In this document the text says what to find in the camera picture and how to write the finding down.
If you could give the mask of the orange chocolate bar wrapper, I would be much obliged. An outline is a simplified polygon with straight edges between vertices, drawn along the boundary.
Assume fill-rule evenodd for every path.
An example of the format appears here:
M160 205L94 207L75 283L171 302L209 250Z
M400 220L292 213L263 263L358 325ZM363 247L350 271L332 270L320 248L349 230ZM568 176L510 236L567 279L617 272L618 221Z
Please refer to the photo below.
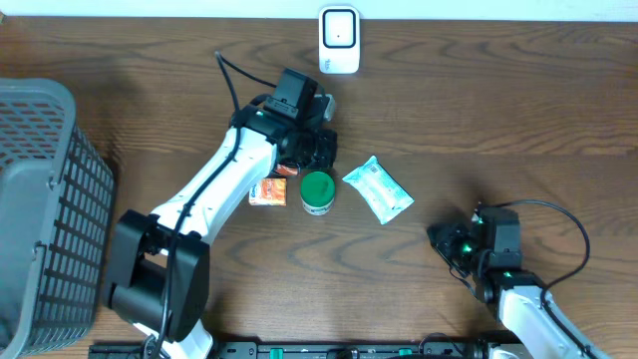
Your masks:
M278 176L282 176L282 177L297 177L300 174L300 168L298 166L294 167L294 166L278 164L275 167L274 172Z

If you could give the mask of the green lid jar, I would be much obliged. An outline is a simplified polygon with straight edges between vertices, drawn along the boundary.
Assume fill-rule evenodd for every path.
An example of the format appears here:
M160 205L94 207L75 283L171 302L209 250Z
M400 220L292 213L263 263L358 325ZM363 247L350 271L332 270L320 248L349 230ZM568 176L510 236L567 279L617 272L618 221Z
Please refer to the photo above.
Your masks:
M335 183L324 172L307 174L300 185L300 196L304 209L312 215L324 215L333 206L336 195Z

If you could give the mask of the orange snack box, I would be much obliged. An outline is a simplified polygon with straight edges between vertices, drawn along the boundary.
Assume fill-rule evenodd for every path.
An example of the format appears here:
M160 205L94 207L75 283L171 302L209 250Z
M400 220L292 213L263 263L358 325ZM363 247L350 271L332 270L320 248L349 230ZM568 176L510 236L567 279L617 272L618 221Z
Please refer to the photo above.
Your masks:
M285 206L287 204L286 179L261 179L248 195L250 205Z

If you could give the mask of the white wet wipes pack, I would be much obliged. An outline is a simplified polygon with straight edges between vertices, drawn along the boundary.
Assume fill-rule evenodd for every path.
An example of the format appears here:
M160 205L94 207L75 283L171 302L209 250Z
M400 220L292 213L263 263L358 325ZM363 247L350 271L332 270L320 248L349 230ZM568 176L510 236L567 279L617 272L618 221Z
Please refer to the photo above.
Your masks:
M343 177L385 225L414 203L414 199L381 166L376 156Z

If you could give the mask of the grey plastic basket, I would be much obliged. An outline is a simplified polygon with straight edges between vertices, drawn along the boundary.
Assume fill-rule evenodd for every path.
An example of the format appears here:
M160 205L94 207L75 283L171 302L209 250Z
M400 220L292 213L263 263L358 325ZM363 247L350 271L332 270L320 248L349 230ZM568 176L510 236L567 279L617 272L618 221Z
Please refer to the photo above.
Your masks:
M1 355L58 350L95 321L115 177L47 79L1 81Z

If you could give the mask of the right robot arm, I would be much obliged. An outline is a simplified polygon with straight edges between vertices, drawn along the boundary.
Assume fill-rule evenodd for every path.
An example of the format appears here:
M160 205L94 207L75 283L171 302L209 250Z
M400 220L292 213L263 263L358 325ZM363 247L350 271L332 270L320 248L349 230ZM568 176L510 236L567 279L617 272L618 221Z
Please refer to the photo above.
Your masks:
M605 358L561 312L544 283L522 268L518 224L444 223L428 229L451 274L491 310L533 358Z

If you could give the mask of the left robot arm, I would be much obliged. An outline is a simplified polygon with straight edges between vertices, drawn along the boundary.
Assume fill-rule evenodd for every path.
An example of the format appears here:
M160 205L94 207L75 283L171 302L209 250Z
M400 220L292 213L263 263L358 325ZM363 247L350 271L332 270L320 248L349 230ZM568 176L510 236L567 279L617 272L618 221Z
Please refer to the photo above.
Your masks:
M104 303L146 333L146 358L205 358L212 336L200 317L208 299L210 249L249 191L279 165L333 166L331 109L285 113L247 105L235 112L212 158L148 214L129 209L115 227Z

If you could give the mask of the white barcode scanner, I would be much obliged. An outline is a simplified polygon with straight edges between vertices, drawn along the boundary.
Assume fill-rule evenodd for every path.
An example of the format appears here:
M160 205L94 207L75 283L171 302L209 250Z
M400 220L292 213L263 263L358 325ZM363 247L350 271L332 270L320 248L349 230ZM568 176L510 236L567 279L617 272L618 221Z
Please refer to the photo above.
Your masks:
M319 14L319 69L323 74L349 75L361 59L360 14L352 6L327 6Z

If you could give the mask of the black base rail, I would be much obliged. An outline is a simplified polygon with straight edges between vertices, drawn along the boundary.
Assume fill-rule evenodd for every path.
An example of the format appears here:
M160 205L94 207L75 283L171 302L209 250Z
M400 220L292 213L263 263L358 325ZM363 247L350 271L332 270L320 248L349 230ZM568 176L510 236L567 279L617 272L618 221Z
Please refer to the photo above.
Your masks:
M425 344L333 343L333 344L258 344L220 342L206 359L374 359L374 358L495 358L484 342L462 343L435 339Z

